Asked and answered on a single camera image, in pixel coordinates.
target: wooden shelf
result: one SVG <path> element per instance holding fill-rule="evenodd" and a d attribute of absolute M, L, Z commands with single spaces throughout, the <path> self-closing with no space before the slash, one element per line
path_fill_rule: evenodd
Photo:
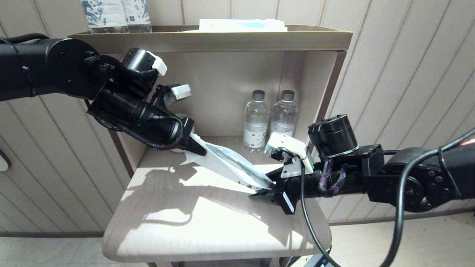
<path fill-rule="evenodd" d="M 151 52 L 233 51 L 343 51 L 350 31 L 310 25 L 287 25 L 288 32 L 182 32 L 198 26 L 153 26 L 150 33 L 89 32 L 69 36 L 82 40 L 99 53 L 125 53 L 140 47 Z"/>

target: plastic water bottle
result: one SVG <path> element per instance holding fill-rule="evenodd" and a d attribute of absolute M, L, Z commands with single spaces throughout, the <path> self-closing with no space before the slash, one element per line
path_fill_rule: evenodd
<path fill-rule="evenodd" d="M 80 0 L 91 33 L 128 32 L 121 0 Z"/>
<path fill-rule="evenodd" d="M 294 101 L 294 92 L 285 90 L 280 101 L 272 107 L 270 133 L 277 132 L 288 136 L 294 135 L 297 123 L 298 107 Z"/>
<path fill-rule="evenodd" d="M 264 103 L 264 95 L 264 91 L 255 90 L 252 92 L 252 100 L 246 104 L 244 147 L 251 153 L 263 151 L 266 144 L 269 109 Z"/>
<path fill-rule="evenodd" d="M 129 32 L 151 32 L 147 0 L 122 0 Z"/>

